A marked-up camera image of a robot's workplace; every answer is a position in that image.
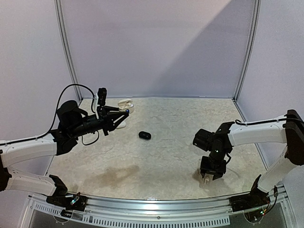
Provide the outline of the white oval charging case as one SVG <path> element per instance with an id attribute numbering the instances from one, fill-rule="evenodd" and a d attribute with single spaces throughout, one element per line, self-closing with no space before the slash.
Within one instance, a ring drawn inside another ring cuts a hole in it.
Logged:
<path id="1" fill-rule="evenodd" d="M 126 122 L 122 121 L 118 126 L 117 129 L 125 128 L 126 127 Z"/>

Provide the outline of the black oval charging case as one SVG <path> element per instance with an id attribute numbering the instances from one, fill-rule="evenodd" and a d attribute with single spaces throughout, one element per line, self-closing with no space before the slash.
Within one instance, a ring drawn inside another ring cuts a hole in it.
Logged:
<path id="1" fill-rule="evenodd" d="M 140 131 L 138 135 L 139 135 L 139 138 L 141 138 L 143 140 L 150 140 L 152 138 L 152 135 L 145 131 Z"/>

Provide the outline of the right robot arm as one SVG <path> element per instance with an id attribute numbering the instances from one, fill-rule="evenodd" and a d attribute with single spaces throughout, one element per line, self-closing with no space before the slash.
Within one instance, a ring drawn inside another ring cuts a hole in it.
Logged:
<path id="1" fill-rule="evenodd" d="M 215 132 L 199 129 L 193 145 L 208 152 L 200 162 L 202 178 L 212 180 L 223 177 L 230 160 L 225 160 L 236 146 L 261 143 L 285 145 L 276 161 L 255 179 L 250 192 L 229 198 L 233 212 L 253 209 L 271 202 L 269 192 L 277 194 L 279 183 L 290 171 L 304 164 L 304 121 L 294 109 L 272 119 L 255 122 L 222 123 Z"/>

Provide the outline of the small white charging case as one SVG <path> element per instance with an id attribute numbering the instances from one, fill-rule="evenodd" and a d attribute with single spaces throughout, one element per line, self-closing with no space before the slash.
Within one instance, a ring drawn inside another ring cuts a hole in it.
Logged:
<path id="1" fill-rule="evenodd" d="M 128 111 L 130 114 L 134 111 L 134 104 L 133 104 L 133 100 L 132 100 L 132 106 L 127 106 L 126 102 L 130 101 L 132 99 L 126 98 L 126 99 L 122 99 L 118 102 L 118 108 L 120 112 L 126 112 Z"/>

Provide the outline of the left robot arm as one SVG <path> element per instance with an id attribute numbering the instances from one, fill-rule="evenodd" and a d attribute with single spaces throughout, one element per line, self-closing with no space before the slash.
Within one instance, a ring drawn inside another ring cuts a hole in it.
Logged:
<path id="1" fill-rule="evenodd" d="M 40 176 L 12 168 L 13 164 L 45 156 L 60 156 L 70 152 L 79 137 L 100 130 L 104 135 L 115 130 L 133 107 L 111 107 L 98 102 L 96 113 L 89 115 L 78 107 L 77 102 L 64 102 L 57 109 L 59 125 L 45 136 L 22 139 L 18 142 L 3 142 L 0 145 L 0 190 L 22 190 L 46 196 L 49 204 L 65 210 L 84 211 L 88 198 L 69 194 L 66 185 L 55 175 Z"/>

